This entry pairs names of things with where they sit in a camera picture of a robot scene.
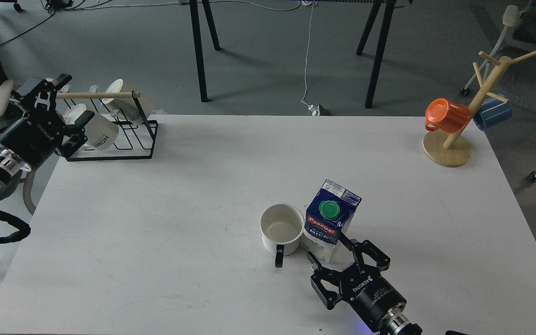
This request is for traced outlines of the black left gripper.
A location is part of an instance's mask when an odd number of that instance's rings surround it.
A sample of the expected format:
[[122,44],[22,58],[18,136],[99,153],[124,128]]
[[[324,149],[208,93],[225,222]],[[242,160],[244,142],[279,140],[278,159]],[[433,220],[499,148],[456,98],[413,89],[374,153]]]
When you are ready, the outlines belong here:
[[9,104],[21,117],[0,133],[0,169],[6,173],[30,172],[40,168],[53,154],[71,157],[87,141],[86,125],[94,118],[91,110],[73,110],[65,121],[57,112],[57,95],[73,79],[32,77],[9,93]]

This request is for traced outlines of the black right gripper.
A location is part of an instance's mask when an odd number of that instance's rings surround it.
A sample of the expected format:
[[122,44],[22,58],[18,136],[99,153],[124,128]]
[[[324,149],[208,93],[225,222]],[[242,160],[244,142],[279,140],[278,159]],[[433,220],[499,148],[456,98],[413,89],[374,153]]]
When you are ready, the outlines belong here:
[[[408,318],[403,314],[406,299],[381,276],[389,269],[390,258],[369,240],[341,237],[340,242],[355,260],[343,271],[324,267],[312,252],[307,252],[313,269],[311,286],[326,309],[333,310],[345,301],[372,332],[408,331]],[[367,265],[364,254],[376,265]]]

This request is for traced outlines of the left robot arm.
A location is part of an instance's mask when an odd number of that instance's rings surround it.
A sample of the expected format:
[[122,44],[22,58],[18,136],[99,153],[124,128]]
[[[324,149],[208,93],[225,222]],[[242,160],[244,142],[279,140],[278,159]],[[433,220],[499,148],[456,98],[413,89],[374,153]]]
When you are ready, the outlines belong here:
[[[13,80],[0,85],[0,117],[9,105],[23,116],[0,133],[0,187],[7,187],[21,171],[36,170],[53,154],[69,158],[87,141],[85,125],[94,117],[83,112],[66,124],[57,112],[57,93],[72,80],[69,74],[55,79],[30,78],[14,90]],[[0,244],[18,242],[30,234],[21,218],[0,210]]]

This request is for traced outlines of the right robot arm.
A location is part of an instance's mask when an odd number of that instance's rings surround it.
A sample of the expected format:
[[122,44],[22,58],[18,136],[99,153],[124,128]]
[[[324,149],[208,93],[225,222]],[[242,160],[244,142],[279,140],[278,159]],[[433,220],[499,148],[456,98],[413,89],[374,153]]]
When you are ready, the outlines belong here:
[[329,310],[348,303],[373,333],[381,335],[421,335],[423,329],[405,315],[407,301],[382,276],[390,258],[371,241],[359,242],[341,234],[340,241],[354,261],[342,271],[329,269],[311,251],[307,252],[313,274],[310,277],[323,305]]

